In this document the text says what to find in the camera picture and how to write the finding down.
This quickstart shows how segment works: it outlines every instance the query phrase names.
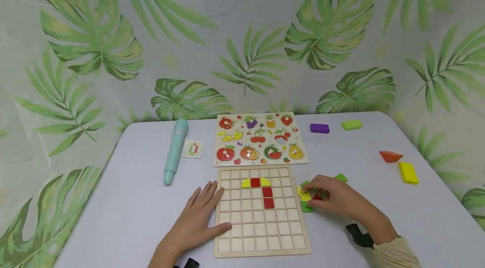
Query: sleeve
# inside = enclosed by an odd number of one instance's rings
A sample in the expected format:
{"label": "sleeve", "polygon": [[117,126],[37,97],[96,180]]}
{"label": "sleeve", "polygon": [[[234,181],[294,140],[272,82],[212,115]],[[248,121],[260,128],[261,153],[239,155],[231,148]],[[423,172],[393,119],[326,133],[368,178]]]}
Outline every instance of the sleeve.
{"label": "sleeve", "polygon": [[374,258],[380,268],[422,268],[404,237],[374,245]]}

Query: purple block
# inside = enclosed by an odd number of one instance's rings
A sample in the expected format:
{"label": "purple block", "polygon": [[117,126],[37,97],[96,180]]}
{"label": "purple block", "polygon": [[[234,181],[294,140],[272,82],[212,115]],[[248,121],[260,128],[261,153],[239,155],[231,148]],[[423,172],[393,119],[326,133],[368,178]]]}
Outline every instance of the purple block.
{"label": "purple block", "polygon": [[329,133],[330,128],[325,124],[310,124],[310,131],[315,133]]}

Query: talking pen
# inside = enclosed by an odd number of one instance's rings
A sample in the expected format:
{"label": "talking pen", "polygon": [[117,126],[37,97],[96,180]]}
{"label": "talking pen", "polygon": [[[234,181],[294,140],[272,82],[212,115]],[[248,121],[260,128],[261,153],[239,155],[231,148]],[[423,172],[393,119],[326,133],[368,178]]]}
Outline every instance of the talking pen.
{"label": "talking pen", "polygon": [[163,183],[165,186],[170,186],[172,184],[173,176],[177,172],[183,143],[188,130],[189,125],[186,119],[179,118],[175,122],[175,126],[173,127],[172,143],[170,144],[167,162],[165,163],[165,172],[163,172]]}

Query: red tile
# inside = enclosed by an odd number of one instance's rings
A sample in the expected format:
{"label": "red tile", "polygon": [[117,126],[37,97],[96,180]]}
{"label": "red tile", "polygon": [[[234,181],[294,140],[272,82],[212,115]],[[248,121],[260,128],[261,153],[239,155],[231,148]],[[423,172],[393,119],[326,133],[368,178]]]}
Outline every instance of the red tile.
{"label": "red tile", "polygon": [[274,209],[274,201],[272,198],[263,198],[265,209]]}
{"label": "red tile", "polygon": [[258,187],[261,187],[261,180],[259,178],[252,178],[251,188],[258,188]]}
{"label": "red tile", "polygon": [[263,197],[264,198],[272,198],[271,187],[263,187]]}

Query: hand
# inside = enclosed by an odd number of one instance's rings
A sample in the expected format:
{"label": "hand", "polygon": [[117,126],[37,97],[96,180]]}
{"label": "hand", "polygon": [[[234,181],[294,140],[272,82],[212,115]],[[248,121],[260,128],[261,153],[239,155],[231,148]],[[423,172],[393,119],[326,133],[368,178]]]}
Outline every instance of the hand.
{"label": "hand", "polygon": [[172,268],[182,252],[198,247],[232,228],[230,223],[207,227],[207,221],[224,192],[224,188],[221,188],[214,195],[216,188],[217,181],[214,181],[208,182],[202,192],[200,188],[195,190],[179,219],[159,243],[149,268]]}
{"label": "hand", "polygon": [[313,188],[326,190],[326,193],[322,193],[323,201],[310,200],[307,206],[358,221],[377,245],[390,242],[398,236],[389,218],[347,183],[333,177],[317,175],[302,190]]}

